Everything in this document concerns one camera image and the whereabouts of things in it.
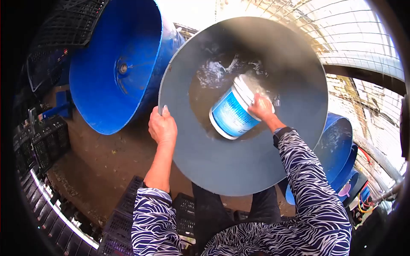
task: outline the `wrist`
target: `wrist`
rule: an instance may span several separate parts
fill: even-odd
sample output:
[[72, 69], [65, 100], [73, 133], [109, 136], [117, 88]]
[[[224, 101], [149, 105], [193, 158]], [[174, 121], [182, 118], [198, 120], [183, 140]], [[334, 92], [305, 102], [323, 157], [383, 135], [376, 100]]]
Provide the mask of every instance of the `wrist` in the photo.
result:
[[160, 141], [159, 143], [158, 143], [158, 146], [157, 146], [157, 151], [158, 150], [170, 150], [170, 151], [173, 151], [174, 150], [174, 148], [175, 148], [175, 141], [174, 140], [164, 140], [164, 141]]
[[266, 118], [264, 121], [268, 125], [272, 133], [274, 133], [274, 131], [278, 128], [286, 127], [286, 125], [283, 124], [275, 114], [272, 114], [271, 116]]

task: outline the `white plastic bucket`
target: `white plastic bucket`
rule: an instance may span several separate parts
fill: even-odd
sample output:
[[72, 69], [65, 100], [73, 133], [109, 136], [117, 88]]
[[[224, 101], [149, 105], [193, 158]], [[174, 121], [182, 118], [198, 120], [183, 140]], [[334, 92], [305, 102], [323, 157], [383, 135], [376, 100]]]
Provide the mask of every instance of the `white plastic bucket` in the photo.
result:
[[231, 88], [209, 111], [209, 119], [214, 128], [230, 140], [237, 139], [261, 121], [248, 111], [254, 94], [244, 82], [243, 76], [234, 79]]

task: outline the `black pants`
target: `black pants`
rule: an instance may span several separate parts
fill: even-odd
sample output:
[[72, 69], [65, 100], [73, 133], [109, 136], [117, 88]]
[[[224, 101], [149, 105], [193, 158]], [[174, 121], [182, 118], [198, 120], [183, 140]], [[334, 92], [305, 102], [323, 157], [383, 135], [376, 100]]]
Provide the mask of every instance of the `black pants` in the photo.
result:
[[194, 235], [198, 252], [202, 253], [208, 241], [220, 231], [241, 222], [263, 222], [272, 224], [280, 221], [280, 210], [275, 186], [253, 194], [249, 217], [233, 221], [225, 211], [218, 194], [209, 192], [192, 183], [195, 200]]

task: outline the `woman's left hand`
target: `woman's left hand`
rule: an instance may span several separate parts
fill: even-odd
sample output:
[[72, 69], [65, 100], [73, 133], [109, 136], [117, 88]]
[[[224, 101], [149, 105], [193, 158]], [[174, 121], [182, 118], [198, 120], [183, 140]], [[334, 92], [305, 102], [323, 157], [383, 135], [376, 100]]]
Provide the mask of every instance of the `woman's left hand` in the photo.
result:
[[178, 134], [177, 124], [171, 116], [171, 113], [169, 113], [166, 105], [162, 110], [162, 116], [158, 113], [158, 106], [153, 109], [148, 127], [151, 137], [158, 143], [158, 145], [175, 145]]

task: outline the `water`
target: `water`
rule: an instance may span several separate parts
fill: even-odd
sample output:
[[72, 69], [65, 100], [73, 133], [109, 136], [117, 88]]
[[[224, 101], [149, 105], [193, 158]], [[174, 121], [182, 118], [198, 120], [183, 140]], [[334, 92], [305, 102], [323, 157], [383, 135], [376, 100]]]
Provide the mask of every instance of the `water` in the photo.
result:
[[[200, 65], [192, 77], [188, 90], [189, 103], [198, 122], [206, 130], [209, 138], [226, 140], [212, 126], [209, 120], [209, 109], [233, 85], [235, 77], [246, 74], [252, 84], [250, 90], [262, 96], [273, 99], [274, 104], [279, 104], [279, 95], [276, 84], [264, 67], [260, 58], [245, 52], [231, 52], [219, 54]], [[236, 141], [251, 139], [262, 131], [268, 129], [264, 122], [259, 123]]]

